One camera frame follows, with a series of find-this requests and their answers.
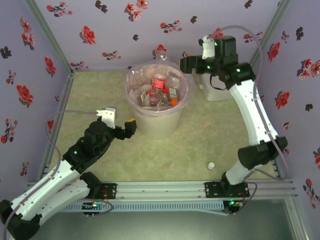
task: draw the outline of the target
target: floor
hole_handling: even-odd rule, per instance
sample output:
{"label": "floor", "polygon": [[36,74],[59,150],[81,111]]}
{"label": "floor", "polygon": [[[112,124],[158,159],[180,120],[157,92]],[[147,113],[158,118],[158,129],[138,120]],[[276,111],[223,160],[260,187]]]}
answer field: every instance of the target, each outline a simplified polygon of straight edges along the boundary
{"label": "floor", "polygon": [[31,240],[294,240],[282,201],[254,200],[239,215],[203,212],[58,213]]}
{"label": "floor", "polygon": [[[126,71],[78,72],[67,110],[94,112],[118,107],[116,124],[124,126],[133,117],[125,94]],[[94,115],[67,113],[56,145],[64,154],[83,136]],[[104,156],[87,171],[101,181],[191,181],[219,180],[237,160],[239,148],[249,145],[247,129],[233,99],[207,101],[200,89],[183,109],[177,130],[163,140],[152,140],[139,130],[131,139],[114,140]],[[56,165],[54,153],[51,168]],[[209,162],[215,163],[212,171]],[[262,168],[275,175],[271,163]],[[251,179],[266,178],[255,173]]]}

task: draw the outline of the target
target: metal bracket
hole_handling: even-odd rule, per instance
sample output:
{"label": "metal bracket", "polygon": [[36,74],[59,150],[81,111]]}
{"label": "metal bracket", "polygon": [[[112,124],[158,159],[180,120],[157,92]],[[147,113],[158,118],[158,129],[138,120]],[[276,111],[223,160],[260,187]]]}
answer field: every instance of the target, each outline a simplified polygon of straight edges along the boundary
{"label": "metal bracket", "polygon": [[242,182],[237,185],[231,185],[232,188],[228,192],[225,192],[218,181],[211,181],[204,183],[205,197],[207,199],[216,198],[241,198],[250,197],[248,184]]}
{"label": "metal bracket", "polygon": [[115,129],[116,109],[106,107],[103,110],[97,110],[97,116],[101,116],[101,121],[104,122],[109,128]]}
{"label": "metal bracket", "polygon": [[117,184],[116,183],[102,183],[99,193],[92,199],[116,199]]}

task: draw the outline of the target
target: black mounting plate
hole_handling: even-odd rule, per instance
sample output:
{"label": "black mounting plate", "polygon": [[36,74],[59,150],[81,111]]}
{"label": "black mounting plate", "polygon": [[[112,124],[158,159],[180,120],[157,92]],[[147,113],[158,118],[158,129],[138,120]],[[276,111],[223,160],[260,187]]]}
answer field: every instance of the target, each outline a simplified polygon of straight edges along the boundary
{"label": "black mounting plate", "polygon": [[116,183],[101,183],[99,193],[93,199],[116,199],[117,184]]}
{"label": "black mounting plate", "polygon": [[204,183],[204,191],[207,199],[214,198],[246,198],[250,197],[248,184],[245,182],[237,185],[231,185],[232,187],[228,192],[225,192],[220,185],[219,181],[210,181]]}

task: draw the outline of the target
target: cable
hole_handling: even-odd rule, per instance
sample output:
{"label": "cable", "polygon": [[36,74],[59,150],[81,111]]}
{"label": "cable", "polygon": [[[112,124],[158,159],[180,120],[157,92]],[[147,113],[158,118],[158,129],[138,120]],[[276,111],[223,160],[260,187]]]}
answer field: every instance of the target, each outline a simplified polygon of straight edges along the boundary
{"label": "cable", "polygon": [[238,215],[252,200],[252,198],[255,196],[256,191],[258,189],[258,184],[254,181],[244,181],[246,184],[254,184],[254,190],[253,193],[251,194],[251,196],[249,197],[249,199],[246,201],[246,203],[242,206],[242,208],[239,209],[239,211],[237,211],[236,215]]}
{"label": "cable", "polygon": [[7,220],[5,221],[4,224],[4,228],[3,228],[3,240],[7,240],[7,229],[8,229],[8,225],[10,220],[12,219],[12,217],[14,216],[14,214],[19,210],[20,206],[22,206],[33,194],[35,194],[39,189],[41,189],[43,186],[45,186],[57,173],[60,163],[61,163],[61,153],[60,150],[57,148],[57,146],[51,141],[50,137],[49,137],[49,133],[47,132],[47,122],[52,119],[55,115],[58,114],[64,114],[64,113],[76,113],[76,114],[89,114],[89,115],[96,115],[97,112],[91,112],[91,111],[77,111],[77,110],[64,110],[64,111],[58,111],[55,112],[54,114],[51,114],[46,122],[45,122],[45,135],[47,140],[49,141],[49,143],[53,146],[53,148],[57,151],[58,153],[58,162],[56,164],[56,167],[53,171],[53,173],[51,174],[50,178],[48,178],[47,180],[45,180],[42,184],[40,184],[36,189],[34,189],[32,192],[30,192],[21,202],[19,202],[19,204],[15,207],[15,209],[13,209],[13,211],[11,212],[11,214],[9,215],[9,217],[7,218]]}
{"label": "cable", "polygon": [[[261,75],[261,71],[262,71],[262,65],[263,65],[263,52],[262,52],[262,48],[261,48],[261,45],[260,45],[260,42],[258,40],[258,38],[256,37],[256,35],[250,31],[249,29],[247,29],[246,27],[244,26],[240,26],[240,25],[230,25],[230,26],[226,26],[226,27],[223,27],[215,32],[212,33],[212,36],[224,31],[224,30],[227,30],[227,29],[242,29],[244,30],[245,32],[249,33],[253,39],[255,40],[257,46],[258,46],[258,51],[259,51],[259,55],[260,55],[260,63],[259,63],[259,69],[258,69],[258,73],[256,75],[256,78],[255,78],[255,81],[254,81],[254,85],[253,85],[253,99],[254,99],[254,104],[258,110],[258,113],[260,115],[260,118],[262,120],[262,123],[263,123],[263,126],[265,128],[265,131],[268,133],[268,137],[270,138],[271,142],[273,143],[275,149],[277,150],[277,152],[279,153],[280,157],[282,158],[282,161],[284,163],[284,166],[285,166],[285,174],[284,174],[284,177],[283,178],[275,178],[275,177],[271,177],[272,179],[276,179],[276,180],[284,180],[287,178],[287,175],[288,175],[288,172],[289,172],[289,166],[288,166],[288,163],[286,161],[286,158],[285,156],[283,155],[281,149],[279,148],[278,144],[276,143],[275,139],[273,138],[273,136],[271,135],[270,133],[270,129],[268,127],[268,124],[265,120],[265,117],[260,109],[260,106],[259,106],[259,103],[258,103],[258,99],[257,99],[257,91],[258,91],[258,82],[259,82],[259,79],[260,79],[260,75]],[[265,171],[263,170],[258,170],[258,172],[270,177],[271,175],[266,173]]]}
{"label": "cable", "polygon": [[98,214],[95,214],[94,216],[100,216],[103,214],[107,214],[107,213],[111,212],[113,209],[115,209],[114,205],[111,202],[103,200],[103,199],[84,198],[83,200],[93,201],[93,202],[102,202],[102,203],[105,203],[110,206],[110,209],[108,209],[107,211],[100,212]]}

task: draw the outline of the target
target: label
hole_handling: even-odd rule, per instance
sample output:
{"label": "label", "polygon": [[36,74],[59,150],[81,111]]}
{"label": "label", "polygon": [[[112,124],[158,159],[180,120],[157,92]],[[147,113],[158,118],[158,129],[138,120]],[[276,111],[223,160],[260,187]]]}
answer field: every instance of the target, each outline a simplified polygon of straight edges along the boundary
{"label": "label", "polygon": [[169,92],[170,92],[170,98],[171,99],[177,99],[177,92],[174,88],[169,88]]}
{"label": "label", "polygon": [[141,96],[140,96],[142,102],[145,101],[146,96],[147,96],[146,91],[143,91],[143,93],[142,93]]}
{"label": "label", "polygon": [[154,87],[156,89],[163,89],[165,86],[165,80],[166,80],[166,77],[164,75],[155,74],[153,76],[152,87]]}

